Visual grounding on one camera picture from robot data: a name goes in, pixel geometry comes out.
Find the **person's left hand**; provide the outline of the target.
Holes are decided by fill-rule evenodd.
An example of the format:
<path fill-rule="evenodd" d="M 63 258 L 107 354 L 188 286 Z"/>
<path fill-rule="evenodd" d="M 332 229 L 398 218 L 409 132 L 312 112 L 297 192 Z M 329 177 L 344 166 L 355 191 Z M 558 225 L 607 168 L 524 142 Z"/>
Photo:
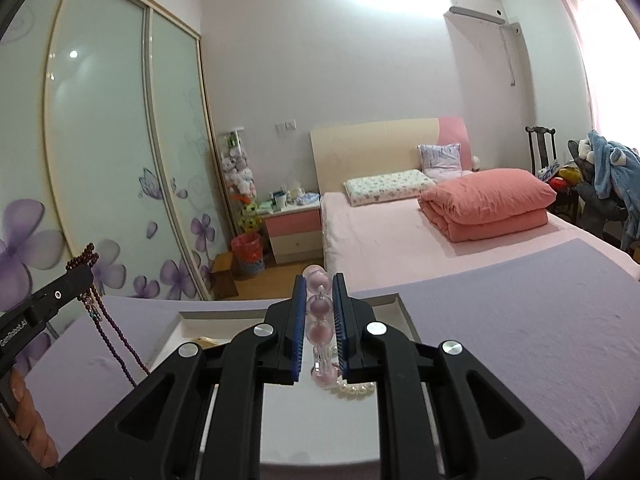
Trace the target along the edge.
<path fill-rule="evenodd" d="M 24 441 L 35 462 L 47 469 L 58 463 L 58 450 L 47 433 L 46 425 L 36 410 L 32 394 L 26 386 L 24 377 L 12 370 L 9 387 L 17 402 L 14 421 L 11 425 L 16 434 Z"/>

